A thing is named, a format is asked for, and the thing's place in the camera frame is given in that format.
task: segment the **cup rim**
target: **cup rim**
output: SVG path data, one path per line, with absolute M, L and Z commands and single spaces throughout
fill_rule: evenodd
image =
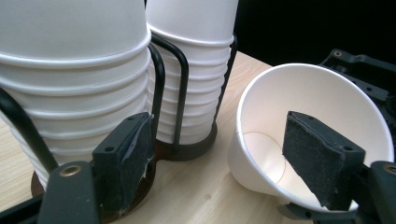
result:
M 171 40 L 174 40 L 179 43 L 183 44 L 189 44 L 189 45 L 196 45 L 196 46 L 201 46 L 201 47 L 225 47 L 225 46 L 230 46 L 233 43 L 233 35 L 231 38 L 227 40 L 220 40 L 220 41 L 204 41 L 204 40 L 197 40 L 197 39 L 191 39 L 187 37 L 182 37 L 182 36 L 177 36 L 177 35 L 172 35 L 169 34 L 168 32 L 165 32 L 151 24 L 148 23 L 148 28 L 151 30 L 152 33 L 156 35 L 161 35 L 162 37 L 169 38 Z

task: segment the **black metal cup holder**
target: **black metal cup holder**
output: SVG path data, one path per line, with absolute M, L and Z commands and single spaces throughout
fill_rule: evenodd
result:
M 176 47 L 175 45 L 161 39 L 157 35 L 152 35 L 151 41 L 156 44 L 157 46 L 168 50 L 172 54 L 174 54 L 180 64 L 181 68 L 181 79 L 180 79 L 180 86 L 179 86 L 179 95 L 178 95 L 178 102 L 177 102 L 177 119 L 175 124 L 175 134 L 173 143 L 164 143 L 161 141 L 156 141 L 155 148 L 156 154 L 163 160 L 168 161 L 187 161 L 192 160 L 197 157 L 202 156 L 205 154 L 214 144 L 216 139 L 216 135 L 218 132 L 218 127 L 216 124 L 216 118 L 219 113 L 219 108 L 222 102 L 222 98 L 224 96 L 225 89 L 227 87 L 228 79 L 231 74 L 231 70 L 233 68 L 233 62 L 237 52 L 237 39 L 234 35 L 234 42 L 231 45 L 231 56 L 227 63 L 228 69 L 224 74 L 225 80 L 224 84 L 221 87 L 221 94 L 219 96 L 219 103 L 216 108 L 216 114 L 214 117 L 214 121 L 212 124 L 211 132 L 209 133 L 208 137 L 201 142 L 190 144 L 190 145 L 181 145 L 179 143 L 180 140 L 180 133 L 181 133 L 181 125 L 183 121 L 183 112 L 184 112 L 184 105 L 186 101 L 186 93 L 188 87 L 188 80 L 189 80 L 189 64 L 184 56 L 183 52 Z

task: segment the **black plastic mount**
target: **black plastic mount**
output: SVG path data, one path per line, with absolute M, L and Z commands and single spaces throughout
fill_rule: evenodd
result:
M 149 113 L 125 119 L 93 151 L 93 169 L 100 175 L 102 206 L 119 212 L 130 208 L 153 157 Z
M 344 213 L 324 213 L 290 203 L 277 209 L 285 217 L 295 220 L 313 220 L 314 224 L 394 224 L 396 223 L 396 164 L 373 162 L 370 168 L 351 177 L 352 198 L 358 210 Z
M 283 155 L 322 206 L 348 210 L 350 177 L 363 167 L 365 151 L 361 147 L 320 120 L 290 111 Z
M 346 77 L 372 99 L 387 122 L 395 143 L 396 64 L 334 49 L 320 65 Z
M 91 165 L 69 162 L 51 173 L 37 223 L 100 223 L 99 204 Z

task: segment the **dark wall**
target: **dark wall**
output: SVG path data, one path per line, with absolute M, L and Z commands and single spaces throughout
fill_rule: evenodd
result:
M 239 0 L 239 50 L 271 65 L 332 49 L 396 63 L 396 0 Z

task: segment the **stack of paper cups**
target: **stack of paper cups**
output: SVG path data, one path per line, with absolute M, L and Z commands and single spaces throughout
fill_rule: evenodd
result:
M 233 43 L 237 0 L 150 0 L 146 6 L 151 32 L 176 45 L 189 62 L 189 82 L 179 143 L 198 143 L 210 134 Z M 173 143 L 180 66 L 174 55 L 158 48 L 165 66 L 163 104 L 157 139 Z M 148 84 L 152 107 L 154 68 Z
M 147 111 L 151 33 L 143 1 L 6 1 L 0 30 L 0 86 L 60 164 L 90 161 L 123 119 Z M 47 172 L 5 121 L 46 186 Z

